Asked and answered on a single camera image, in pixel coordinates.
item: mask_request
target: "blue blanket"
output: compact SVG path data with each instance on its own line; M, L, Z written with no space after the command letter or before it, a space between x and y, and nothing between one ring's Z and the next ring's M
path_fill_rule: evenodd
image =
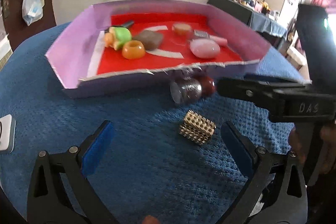
M105 119L114 122L116 136L89 181L125 224L140 223L148 214L167 224L218 220L246 182L218 133L224 121L231 120L255 145L277 153L289 150L292 124L271 123L266 110L218 94L181 108L174 106L166 85L69 99L44 57L65 27L26 40L0 72L0 117L12 114L17 120L14 150L0 156L0 177L5 193L22 215L26 215L38 152L59 153L79 145ZM274 48L258 73L300 78ZM214 137L202 147L178 134L188 109L218 125ZM80 211L78 204L73 205Z

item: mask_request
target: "white square object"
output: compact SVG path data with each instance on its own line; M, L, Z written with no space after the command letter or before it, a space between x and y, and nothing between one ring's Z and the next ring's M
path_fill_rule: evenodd
M13 151L15 124L15 119L10 114L0 118L0 153Z

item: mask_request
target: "yellow and green toy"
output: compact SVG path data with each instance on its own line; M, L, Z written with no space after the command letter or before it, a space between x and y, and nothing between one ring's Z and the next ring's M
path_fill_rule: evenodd
M110 27L104 36L105 47L112 47L116 51L121 50L131 40L131 32L124 27Z

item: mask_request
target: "brown sponge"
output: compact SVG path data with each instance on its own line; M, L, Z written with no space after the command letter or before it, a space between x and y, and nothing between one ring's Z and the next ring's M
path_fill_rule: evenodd
M145 49L151 51L160 47L163 40L163 34L159 32L144 30L138 35L134 36L133 40L138 40L142 42Z

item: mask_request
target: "pink brush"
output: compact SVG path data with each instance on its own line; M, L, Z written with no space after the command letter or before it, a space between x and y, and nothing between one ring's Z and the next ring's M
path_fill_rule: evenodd
M193 39L197 39L197 38L206 38L206 39L213 40L221 47L227 46L227 39L226 38L217 37L217 36L214 36L214 35L209 35L207 32L194 30Z

